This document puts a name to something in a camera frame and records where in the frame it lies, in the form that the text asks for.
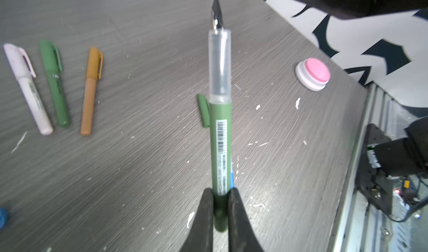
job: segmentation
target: brown pen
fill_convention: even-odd
[[[88,136],[92,131],[92,115],[94,114],[95,91],[97,81],[101,79],[103,54],[96,47],[89,51],[88,69],[86,70],[85,99],[83,100],[82,125],[80,133]]]

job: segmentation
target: clear plastic grip section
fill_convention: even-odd
[[[210,103],[228,104],[232,101],[230,53],[230,30],[210,30],[208,33]]]

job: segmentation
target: pink pen clip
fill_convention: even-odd
[[[27,53],[25,52],[25,50],[23,48],[21,48],[19,46],[18,46],[18,50],[19,50],[19,52],[21,52],[22,56],[24,57],[24,61],[27,64],[29,73],[33,76],[33,78],[36,78],[35,71],[33,69],[33,66],[31,65],[31,61],[29,60]]]

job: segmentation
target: pen nib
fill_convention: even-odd
[[[212,18],[213,18],[213,29],[223,28],[223,17],[221,15],[220,2],[218,0],[213,1],[211,7]]]

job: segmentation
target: wooden table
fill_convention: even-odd
[[[0,0],[0,40],[26,49],[55,126],[39,134],[0,56],[0,205],[10,215],[0,251],[179,249],[211,185],[209,130],[196,101],[208,94],[211,3]],[[366,91],[262,0],[220,3],[232,30],[235,184],[254,232],[266,252],[325,251]],[[61,53],[70,128],[56,126],[43,38]],[[83,137],[91,46],[104,67],[93,132]],[[295,77],[308,57],[331,70],[320,92]],[[214,242],[227,251],[227,234]]]

